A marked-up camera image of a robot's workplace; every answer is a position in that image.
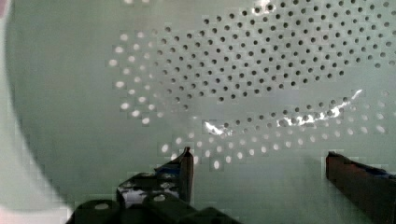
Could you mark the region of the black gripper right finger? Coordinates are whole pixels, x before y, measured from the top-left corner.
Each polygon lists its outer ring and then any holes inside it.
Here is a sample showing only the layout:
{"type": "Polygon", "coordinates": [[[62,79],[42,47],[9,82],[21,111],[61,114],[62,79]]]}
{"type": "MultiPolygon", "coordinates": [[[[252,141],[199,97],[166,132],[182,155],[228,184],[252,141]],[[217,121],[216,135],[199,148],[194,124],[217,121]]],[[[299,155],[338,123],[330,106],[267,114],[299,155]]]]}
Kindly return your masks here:
{"type": "Polygon", "coordinates": [[[395,224],[395,175],[330,151],[326,178],[374,224],[395,224]]]}

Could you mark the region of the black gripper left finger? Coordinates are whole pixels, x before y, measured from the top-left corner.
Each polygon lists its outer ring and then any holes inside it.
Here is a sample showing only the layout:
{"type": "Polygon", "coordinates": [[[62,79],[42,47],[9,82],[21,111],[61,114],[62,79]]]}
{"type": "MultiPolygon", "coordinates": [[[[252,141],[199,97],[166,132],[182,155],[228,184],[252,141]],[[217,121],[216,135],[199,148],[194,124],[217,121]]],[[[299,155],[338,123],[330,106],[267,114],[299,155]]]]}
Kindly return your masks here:
{"type": "Polygon", "coordinates": [[[149,193],[166,192],[189,203],[193,165],[191,148],[185,147],[179,156],[155,168],[153,173],[139,173],[119,184],[117,202],[121,207],[129,208],[141,204],[149,193]]]}

